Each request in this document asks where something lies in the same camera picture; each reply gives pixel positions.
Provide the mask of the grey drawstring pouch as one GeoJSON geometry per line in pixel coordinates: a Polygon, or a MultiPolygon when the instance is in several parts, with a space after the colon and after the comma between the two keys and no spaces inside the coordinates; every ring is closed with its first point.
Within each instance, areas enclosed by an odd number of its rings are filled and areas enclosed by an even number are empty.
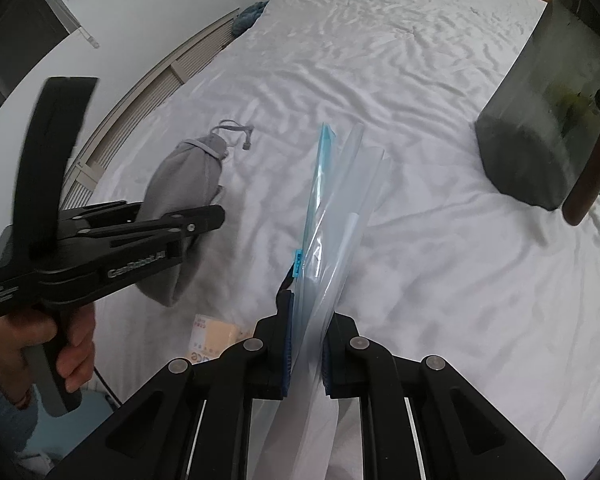
{"type": "MultiPolygon", "coordinates": [[[[253,126],[233,119],[222,120],[204,136],[180,142],[151,177],[138,220],[162,220],[176,214],[186,217],[195,209],[219,206],[222,165],[228,155],[228,144],[221,136],[224,130],[242,132],[245,135],[242,148],[245,151],[251,148],[253,126]]],[[[138,282],[138,289],[158,304],[174,306],[199,268],[201,234],[198,226],[188,231],[182,243],[182,262],[138,282]]]]}

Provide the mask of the teal knitted cloth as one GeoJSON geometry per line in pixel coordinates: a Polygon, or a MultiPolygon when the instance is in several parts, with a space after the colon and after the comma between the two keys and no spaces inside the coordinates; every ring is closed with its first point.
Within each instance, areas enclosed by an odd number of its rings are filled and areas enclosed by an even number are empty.
{"type": "Polygon", "coordinates": [[[237,38],[250,29],[257,19],[260,18],[267,5],[267,1],[259,1],[240,12],[230,28],[232,36],[237,38]]]}

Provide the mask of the tissue pack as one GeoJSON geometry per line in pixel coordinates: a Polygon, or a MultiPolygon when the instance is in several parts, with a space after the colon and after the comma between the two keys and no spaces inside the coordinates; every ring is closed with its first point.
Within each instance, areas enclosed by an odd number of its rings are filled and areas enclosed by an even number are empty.
{"type": "Polygon", "coordinates": [[[197,314],[190,332],[187,359],[199,364],[217,359],[238,341],[252,336],[253,330],[243,330],[238,325],[197,314]]]}

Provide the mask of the clear plastic zip bag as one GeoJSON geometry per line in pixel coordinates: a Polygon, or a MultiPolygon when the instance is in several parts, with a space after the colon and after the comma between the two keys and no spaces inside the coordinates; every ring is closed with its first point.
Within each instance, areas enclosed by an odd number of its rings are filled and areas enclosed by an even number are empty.
{"type": "Polygon", "coordinates": [[[252,418],[250,479],[323,479],[332,454],[338,404],[325,392],[323,344],[356,248],[387,177],[383,148],[363,144],[355,125],[339,140],[321,128],[301,255],[292,268],[294,313],[289,391],[259,401],[252,418]]]}

